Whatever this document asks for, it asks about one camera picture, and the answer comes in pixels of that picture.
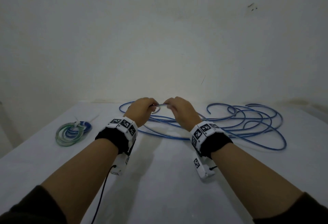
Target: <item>person's left hand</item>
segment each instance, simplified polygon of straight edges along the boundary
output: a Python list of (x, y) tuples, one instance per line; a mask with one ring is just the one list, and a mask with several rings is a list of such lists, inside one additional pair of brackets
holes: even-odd
[(133, 102), (123, 117), (133, 120), (138, 127), (143, 126), (152, 112), (156, 110), (158, 102), (154, 98), (141, 98)]

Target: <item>black and white square marker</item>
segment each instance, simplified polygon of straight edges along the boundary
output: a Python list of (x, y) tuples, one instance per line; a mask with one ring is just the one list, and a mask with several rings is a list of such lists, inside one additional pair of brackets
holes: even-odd
[(195, 158), (195, 160), (194, 160), (194, 164), (195, 164), (196, 168), (198, 169), (198, 167), (200, 166), (200, 164), (199, 164), (197, 158)]
[(213, 128), (219, 128), (216, 124), (210, 124), (210, 126)]
[(113, 123), (113, 124), (118, 124), (120, 123), (120, 119), (113, 119), (110, 123)]
[(125, 128), (128, 128), (131, 125), (131, 123), (126, 120), (123, 120), (120, 125), (124, 126)]
[(200, 129), (202, 129), (203, 132), (206, 132), (209, 129), (211, 129), (211, 127), (208, 124), (205, 124), (205, 125), (201, 126)]
[(191, 139), (191, 143), (192, 143), (193, 147), (196, 147), (197, 140), (195, 139), (194, 136)]
[(135, 134), (135, 128), (133, 127), (133, 125), (131, 125), (131, 127), (129, 128), (129, 132), (130, 132), (131, 136), (133, 137), (133, 135)]
[(194, 133), (194, 136), (196, 139), (199, 139), (201, 135), (202, 135), (202, 132), (199, 129), (197, 129)]

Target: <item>forearm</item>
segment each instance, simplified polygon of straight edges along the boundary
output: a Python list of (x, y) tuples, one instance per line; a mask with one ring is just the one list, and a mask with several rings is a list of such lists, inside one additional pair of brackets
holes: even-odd
[(117, 154), (112, 142), (97, 139), (42, 183), (66, 215), (68, 224), (81, 222)]
[(211, 153), (229, 185), (254, 219), (286, 211), (302, 191), (232, 143)]

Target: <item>wristband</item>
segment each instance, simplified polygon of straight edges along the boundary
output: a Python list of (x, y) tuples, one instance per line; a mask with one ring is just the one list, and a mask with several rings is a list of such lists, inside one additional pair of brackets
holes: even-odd
[(118, 117), (112, 119), (95, 139), (108, 139), (118, 148), (118, 154), (129, 155), (137, 135), (138, 127), (133, 120)]
[(214, 122), (203, 121), (191, 130), (191, 144), (200, 157), (211, 158), (211, 152), (215, 152), (232, 143), (225, 131)]

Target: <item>black cable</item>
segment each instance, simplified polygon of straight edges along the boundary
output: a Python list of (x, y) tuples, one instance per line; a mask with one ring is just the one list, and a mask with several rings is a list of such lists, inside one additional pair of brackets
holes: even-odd
[[(116, 165), (113, 165), (113, 166), (109, 169), (109, 172), (111, 171), (112, 168), (116, 168)], [(93, 224), (94, 219), (96, 218), (96, 215), (97, 215), (97, 213), (98, 213), (98, 209), (99, 209), (99, 206), (100, 206), (100, 202), (101, 202), (102, 194), (104, 193), (104, 188), (105, 188), (105, 184), (106, 184), (106, 181), (107, 181), (107, 177), (108, 177), (108, 175), (109, 175), (109, 172), (107, 173), (107, 176), (106, 176), (106, 178), (105, 178), (104, 186), (103, 186), (103, 189), (102, 189), (102, 191), (101, 191), (101, 195), (100, 195), (99, 203), (98, 203), (98, 206), (97, 206), (97, 210), (96, 210), (96, 213), (94, 214), (94, 217), (93, 217), (93, 219), (92, 219), (91, 224)]]

